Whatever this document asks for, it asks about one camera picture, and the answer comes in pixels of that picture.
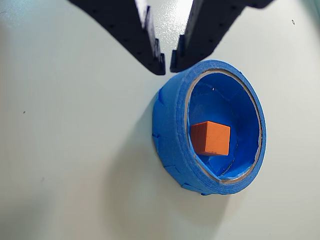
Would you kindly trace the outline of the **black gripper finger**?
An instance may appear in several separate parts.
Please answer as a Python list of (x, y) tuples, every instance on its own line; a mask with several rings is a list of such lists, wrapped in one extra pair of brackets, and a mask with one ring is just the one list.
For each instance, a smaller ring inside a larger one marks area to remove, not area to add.
[(263, 9), (270, 0), (194, 0), (184, 34), (172, 51), (170, 71), (182, 72), (215, 50), (244, 8)]
[(155, 36), (153, 13), (145, 0), (72, 0), (155, 75), (166, 74), (165, 55)]

